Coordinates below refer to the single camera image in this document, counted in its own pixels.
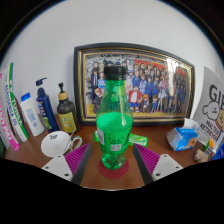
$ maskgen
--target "lotion bottle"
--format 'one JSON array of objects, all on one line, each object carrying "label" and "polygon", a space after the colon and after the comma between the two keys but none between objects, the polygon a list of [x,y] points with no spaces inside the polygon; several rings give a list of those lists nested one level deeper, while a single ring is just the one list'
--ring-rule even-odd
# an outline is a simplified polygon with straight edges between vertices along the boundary
[{"label": "lotion bottle", "polygon": [[22,111],[33,136],[40,135],[44,131],[44,126],[37,115],[33,97],[30,96],[30,93],[27,93],[21,96],[21,101]]}]

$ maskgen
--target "green packaging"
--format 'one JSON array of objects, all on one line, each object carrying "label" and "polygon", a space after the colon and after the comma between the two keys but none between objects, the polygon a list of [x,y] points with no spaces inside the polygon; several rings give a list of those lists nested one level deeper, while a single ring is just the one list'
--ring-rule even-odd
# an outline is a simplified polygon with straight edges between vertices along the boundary
[{"label": "green packaging", "polygon": [[[97,131],[94,131],[94,141],[99,142],[99,136]],[[136,143],[142,146],[147,146],[148,138],[140,136],[140,135],[130,134],[128,145],[133,146],[133,143]]]},{"label": "green packaging", "polygon": [[129,145],[133,146],[133,143],[138,145],[147,146],[148,138],[140,135],[130,134]]}]

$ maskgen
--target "white paper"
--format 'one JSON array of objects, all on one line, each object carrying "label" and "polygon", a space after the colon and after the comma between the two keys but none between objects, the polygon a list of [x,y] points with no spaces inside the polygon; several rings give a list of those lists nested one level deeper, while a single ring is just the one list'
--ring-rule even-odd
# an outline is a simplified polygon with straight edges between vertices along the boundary
[{"label": "white paper", "polygon": [[193,120],[199,124],[198,140],[214,142],[214,152],[224,138],[224,83],[210,69],[204,67],[204,82]]},{"label": "white paper", "polygon": [[199,125],[198,122],[185,118],[183,128],[199,129]]}]

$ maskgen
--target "pump bottle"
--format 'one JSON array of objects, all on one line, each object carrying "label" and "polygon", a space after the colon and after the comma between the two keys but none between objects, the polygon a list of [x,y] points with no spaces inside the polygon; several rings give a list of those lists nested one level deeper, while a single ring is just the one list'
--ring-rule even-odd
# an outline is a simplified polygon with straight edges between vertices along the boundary
[{"label": "pump bottle", "polygon": [[[41,86],[44,79],[47,78],[37,80],[36,86]],[[59,131],[59,127],[51,107],[49,95],[45,93],[45,90],[42,87],[37,90],[37,95],[37,106],[39,107],[40,114],[42,116],[45,127],[47,128],[47,131],[49,133]]]},{"label": "pump bottle", "polygon": [[65,132],[76,132],[79,129],[79,124],[75,106],[69,101],[67,92],[63,91],[63,82],[59,83],[58,86],[61,89],[61,92],[58,94],[59,105],[57,107],[59,120]]}]

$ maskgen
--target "bottle cap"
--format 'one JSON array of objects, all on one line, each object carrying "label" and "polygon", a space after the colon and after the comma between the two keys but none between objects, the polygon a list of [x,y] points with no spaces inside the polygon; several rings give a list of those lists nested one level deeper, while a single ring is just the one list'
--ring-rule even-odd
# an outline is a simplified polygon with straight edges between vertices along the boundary
[{"label": "bottle cap", "polygon": [[123,66],[105,66],[104,75],[107,80],[125,80],[126,68]]},{"label": "bottle cap", "polygon": [[65,99],[67,99],[68,98],[67,92],[58,93],[58,98],[59,98],[59,100],[65,100]]},{"label": "bottle cap", "polygon": [[37,80],[37,81],[36,81],[36,86],[40,86],[40,85],[42,85],[44,79],[47,79],[47,78],[43,78],[43,79],[39,79],[39,80]]},{"label": "bottle cap", "polygon": [[59,100],[65,100],[65,99],[67,99],[67,98],[68,98],[68,94],[67,94],[66,91],[63,91],[63,82],[60,82],[60,83],[58,84],[58,86],[59,86],[60,89],[61,89],[61,92],[58,93],[58,98],[59,98]]},{"label": "bottle cap", "polygon": [[29,98],[30,98],[30,93],[26,93],[23,96],[21,96],[21,101],[23,102],[23,101],[25,101],[25,100],[27,100]]}]

